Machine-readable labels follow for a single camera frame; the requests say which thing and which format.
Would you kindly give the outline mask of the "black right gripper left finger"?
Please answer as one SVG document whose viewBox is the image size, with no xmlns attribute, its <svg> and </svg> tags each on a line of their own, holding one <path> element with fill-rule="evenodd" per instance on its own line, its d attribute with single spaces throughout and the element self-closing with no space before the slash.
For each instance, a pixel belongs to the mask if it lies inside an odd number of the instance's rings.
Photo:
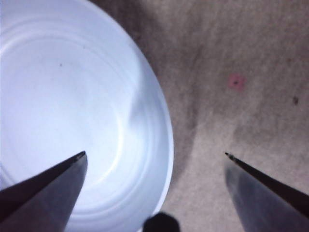
<svg viewBox="0 0 309 232">
<path fill-rule="evenodd" d="M 2 232 L 62 232 L 87 171 L 84 151 L 0 192 Z"/>
</svg>

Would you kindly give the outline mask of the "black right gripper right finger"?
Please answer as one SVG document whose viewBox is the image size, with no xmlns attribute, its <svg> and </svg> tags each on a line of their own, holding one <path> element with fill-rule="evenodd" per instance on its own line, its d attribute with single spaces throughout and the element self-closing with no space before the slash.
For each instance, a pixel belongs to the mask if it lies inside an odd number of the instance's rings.
<svg viewBox="0 0 309 232">
<path fill-rule="evenodd" d="M 246 232 L 307 232 L 309 196 L 225 153 L 225 184 Z"/>
</svg>

